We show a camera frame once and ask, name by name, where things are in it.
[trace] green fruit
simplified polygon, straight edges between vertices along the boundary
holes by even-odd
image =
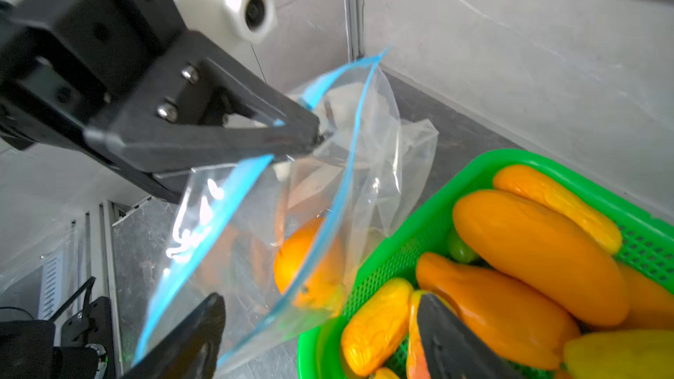
[[[468,247],[463,240],[459,237],[459,234],[455,229],[451,229],[450,237],[448,239],[448,244],[450,248],[450,256],[456,262],[461,264],[469,264],[480,256],[475,253],[475,250]]]

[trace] metal bolt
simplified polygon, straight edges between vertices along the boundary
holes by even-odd
[[[43,64],[45,66],[49,66],[50,68],[52,67],[51,62],[49,62],[49,60],[43,55],[37,56],[35,58],[35,60],[40,64]]]
[[[164,103],[157,107],[157,115],[169,123],[178,120],[178,109],[173,104]]]
[[[192,85],[196,84],[199,81],[199,73],[194,68],[194,66],[189,65],[185,69],[180,71],[180,74],[183,78],[187,79]]]
[[[59,87],[56,89],[56,99],[59,100],[59,103],[66,104],[70,101],[72,91],[68,87]]]

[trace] white wall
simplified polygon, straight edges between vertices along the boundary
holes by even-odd
[[[0,266],[104,200],[133,205],[147,193],[77,151],[0,140]]]
[[[368,53],[674,219],[672,0],[365,0]]]

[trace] orange fruit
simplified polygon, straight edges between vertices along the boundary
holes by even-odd
[[[284,241],[274,259],[274,281],[283,294],[290,287],[295,274],[304,262],[313,238],[323,223],[323,218],[309,220]],[[327,309],[339,314],[346,299],[342,284],[344,277],[344,252],[339,237],[335,237],[323,260],[304,283],[295,298],[295,306]]]

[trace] orange mango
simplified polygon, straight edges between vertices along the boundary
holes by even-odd
[[[421,296],[430,293],[426,290],[417,290],[412,293],[410,297],[410,340],[407,347],[407,379],[431,379],[426,365],[426,355],[423,352],[421,344],[421,335],[419,334],[419,326],[417,322],[417,315],[419,304],[421,303]],[[456,311],[449,303],[442,297],[438,298],[456,314]]]
[[[299,227],[286,241],[274,258],[274,281],[283,294],[291,285],[307,255],[313,238],[323,223],[323,218],[314,218]],[[342,284],[344,275],[344,252],[339,237],[326,253],[318,267],[305,282],[295,298],[294,305],[311,309],[325,309],[337,315],[346,301]]]
[[[533,200],[567,216],[612,255],[618,253],[622,246],[623,238],[615,223],[567,188],[528,165],[515,164],[501,169],[492,184],[494,189]]]
[[[667,329],[674,331],[674,294],[633,268],[621,263],[618,264],[618,268],[628,285],[628,317],[619,325],[608,328],[595,326],[594,329]]]
[[[413,291],[408,281],[393,278],[351,317],[342,332],[341,346],[355,374],[373,374],[396,352],[407,335]]]
[[[417,281],[448,301],[496,354],[517,363],[557,369],[564,344],[580,336],[560,305],[500,272],[425,253],[417,262]]]
[[[628,290],[615,261],[567,217],[493,189],[459,199],[452,216],[461,238],[490,265],[578,319],[611,326],[628,315]]]

